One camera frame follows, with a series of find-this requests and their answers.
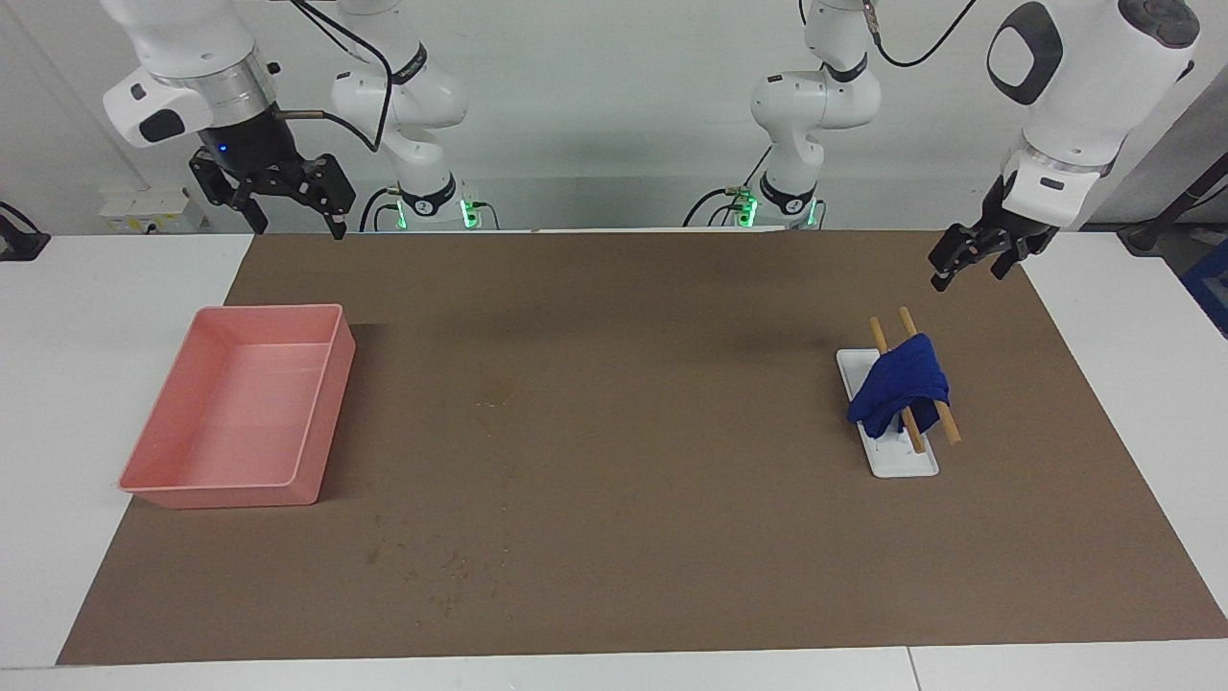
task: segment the pink plastic tray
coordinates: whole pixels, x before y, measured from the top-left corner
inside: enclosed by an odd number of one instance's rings
[[[352,361],[340,304],[200,309],[119,488],[173,509],[314,503]]]

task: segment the wooden dowel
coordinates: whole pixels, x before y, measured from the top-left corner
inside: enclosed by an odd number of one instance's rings
[[[869,317],[869,330],[874,334],[874,347],[878,349],[878,355],[885,356],[888,351],[887,335],[883,333],[883,324],[879,323],[878,317]],[[904,430],[909,431],[912,452],[925,454],[925,442],[921,439],[921,431],[917,428],[917,420],[912,415],[912,409],[900,411],[900,419],[904,420]]]
[[[904,328],[909,331],[909,336],[916,335],[917,324],[912,320],[912,312],[907,307],[900,307],[900,319],[904,320]],[[959,428],[955,427],[955,416],[950,414],[950,406],[943,404],[942,401],[935,401],[935,407],[938,409],[938,420],[942,421],[942,431],[947,434],[947,442],[949,444],[959,444],[964,441],[959,434]]]

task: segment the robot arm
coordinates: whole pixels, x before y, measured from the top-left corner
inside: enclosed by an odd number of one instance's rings
[[[1184,0],[1103,0],[1094,11],[1029,1],[990,47],[993,83],[1029,107],[1018,144],[971,227],[953,225],[930,254],[932,282],[991,255],[1006,276],[1074,221],[1121,145],[1192,66],[1199,21]]]
[[[141,66],[103,96],[115,129],[134,146],[198,134],[189,162],[205,196],[269,221],[254,194],[289,196],[345,234],[354,188],[329,153],[306,160],[278,117],[271,70],[232,0],[101,0],[128,33]]]
[[[822,129],[849,129],[878,113],[882,90],[867,69],[861,0],[812,0],[806,44],[823,61],[814,71],[769,76],[755,87],[752,114],[771,136],[758,179],[760,214],[797,225],[808,214],[823,167]]]
[[[421,222],[463,217],[464,182],[429,131],[459,124],[469,107],[459,82],[430,58],[403,0],[340,0],[341,23],[384,54],[394,70],[393,95],[382,149],[397,171],[402,207]],[[351,45],[365,64],[333,82],[338,112],[368,134],[383,108],[386,74]]]

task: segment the white tray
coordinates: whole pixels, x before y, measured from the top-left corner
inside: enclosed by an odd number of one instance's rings
[[[840,367],[840,377],[845,383],[845,392],[852,401],[861,387],[869,377],[869,368],[878,361],[878,351],[846,350],[836,352],[836,365]],[[869,459],[869,471],[874,477],[931,477],[938,475],[938,459],[933,455],[930,439],[922,434],[925,442],[925,454],[912,450],[912,442],[909,441],[907,432],[895,432],[899,430],[899,416],[887,427],[887,433],[879,439],[871,439],[866,434],[866,428],[857,423],[857,432],[861,434],[861,443],[866,448],[866,458]]]

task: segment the white table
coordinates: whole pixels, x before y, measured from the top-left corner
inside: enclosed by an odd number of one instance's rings
[[[1228,641],[47,669],[123,517],[114,482],[179,340],[249,241],[58,237],[0,264],[0,690],[1228,689]],[[1159,259],[1113,236],[1062,234],[1024,266],[1228,611],[1228,341]]]

